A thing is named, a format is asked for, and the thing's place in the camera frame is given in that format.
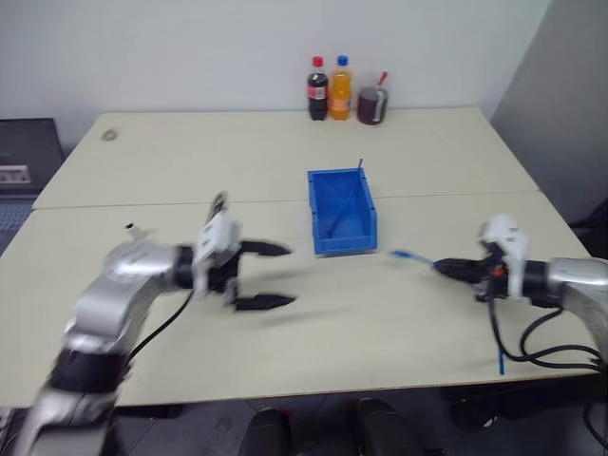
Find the plastic bottle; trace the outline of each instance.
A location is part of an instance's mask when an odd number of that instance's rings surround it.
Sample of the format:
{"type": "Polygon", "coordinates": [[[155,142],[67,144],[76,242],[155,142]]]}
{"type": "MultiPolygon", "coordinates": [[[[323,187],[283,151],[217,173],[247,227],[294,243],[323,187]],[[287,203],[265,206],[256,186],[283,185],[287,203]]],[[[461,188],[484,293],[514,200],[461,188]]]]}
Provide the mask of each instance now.
{"type": "Polygon", "coordinates": [[[313,72],[308,77],[308,112],[314,121],[324,121],[328,111],[330,80],[323,69],[323,57],[313,57],[313,72]]]}
{"type": "Polygon", "coordinates": [[[330,94],[330,116],[337,121],[346,121],[351,113],[351,71],[347,68],[349,57],[338,55],[338,68],[332,75],[330,94]]]}

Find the blue plastic bin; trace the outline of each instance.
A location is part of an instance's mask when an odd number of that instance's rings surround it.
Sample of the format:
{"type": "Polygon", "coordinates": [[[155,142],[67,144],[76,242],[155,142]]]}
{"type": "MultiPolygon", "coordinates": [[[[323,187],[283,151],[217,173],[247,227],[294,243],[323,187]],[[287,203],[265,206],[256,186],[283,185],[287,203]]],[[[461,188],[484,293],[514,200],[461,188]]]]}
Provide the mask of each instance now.
{"type": "Polygon", "coordinates": [[[376,249],[376,208],[363,168],[309,171],[308,194],[316,254],[376,249]]]}

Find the robotic arm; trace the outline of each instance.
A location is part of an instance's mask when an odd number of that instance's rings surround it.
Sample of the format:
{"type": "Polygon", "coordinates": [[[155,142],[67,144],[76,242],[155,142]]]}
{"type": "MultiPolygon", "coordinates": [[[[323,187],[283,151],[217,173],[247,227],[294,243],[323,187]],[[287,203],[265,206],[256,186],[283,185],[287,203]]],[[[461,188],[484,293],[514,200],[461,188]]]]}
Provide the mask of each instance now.
{"type": "Polygon", "coordinates": [[[608,363],[608,261],[599,258],[527,259],[528,238],[507,215],[492,218],[479,236],[482,260],[446,258],[434,267],[471,284],[479,300],[528,297],[533,305],[562,308],[582,320],[608,363]]]}
{"type": "Polygon", "coordinates": [[[180,289],[222,293],[237,311],[267,310],[295,298],[280,294],[238,296],[243,253],[276,257],[286,248],[240,239],[240,226],[216,197],[194,246],[145,239],[133,224],[132,239],[107,256],[103,272],[78,299],[64,346],[23,425],[18,456],[95,455],[103,452],[119,385],[152,302],[180,289]]]}

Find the white wall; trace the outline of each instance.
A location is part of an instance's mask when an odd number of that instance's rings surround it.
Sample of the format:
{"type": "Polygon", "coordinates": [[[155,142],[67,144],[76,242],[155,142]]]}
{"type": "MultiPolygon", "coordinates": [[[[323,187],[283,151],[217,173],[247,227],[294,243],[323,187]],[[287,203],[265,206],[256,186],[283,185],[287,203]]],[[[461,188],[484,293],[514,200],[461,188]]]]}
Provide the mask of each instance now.
{"type": "Polygon", "coordinates": [[[566,220],[608,198],[608,1],[553,1],[492,123],[566,220]]]}
{"type": "Polygon", "coordinates": [[[490,116],[549,0],[0,0],[0,117],[64,144],[110,110],[302,109],[311,56],[391,105],[490,116]]]}

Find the white table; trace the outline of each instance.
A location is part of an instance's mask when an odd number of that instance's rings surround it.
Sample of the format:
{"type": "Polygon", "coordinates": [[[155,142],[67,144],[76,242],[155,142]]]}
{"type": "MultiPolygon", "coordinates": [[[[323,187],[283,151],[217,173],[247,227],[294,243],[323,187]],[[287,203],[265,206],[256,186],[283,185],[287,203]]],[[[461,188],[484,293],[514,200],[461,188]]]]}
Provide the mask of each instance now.
{"type": "MultiPolygon", "coordinates": [[[[120,403],[563,375],[507,362],[507,375],[500,376],[485,306],[474,301],[471,291],[422,263],[387,255],[393,248],[406,248],[434,259],[478,258],[482,250],[475,237],[480,224],[507,212],[530,235],[531,258],[585,257],[542,194],[377,198],[375,204],[378,252],[332,258],[313,254],[307,201],[231,204],[246,237],[294,248],[287,257],[245,258],[243,292],[291,293],[298,295],[297,301],[268,313],[233,313],[221,306],[218,296],[192,302],[138,356],[120,403]]],[[[35,211],[0,261],[0,404],[30,404],[60,348],[71,306],[100,272],[107,252],[125,239],[127,222],[154,228],[152,236],[159,241],[187,242],[195,238],[207,210],[207,204],[174,204],[35,211]]],[[[183,299],[184,293],[158,299],[144,334],[183,299]]],[[[498,307],[510,347],[523,328],[545,312],[517,302],[498,307]]],[[[542,327],[531,347],[565,342],[592,344],[572,315],[542,327]]],[[[583,354],[569,359],[584,358],[583,354]]]]}
{"type": "Polygon", "coordinates": [[[535,191],[477,108],[392,110],[377,127],[305,112],[104,114],[37,209],[306,200],[306,171],[364,159],[375,198],[535,191]],[[105,142],[103,134],[118,136],[105,142]]]}

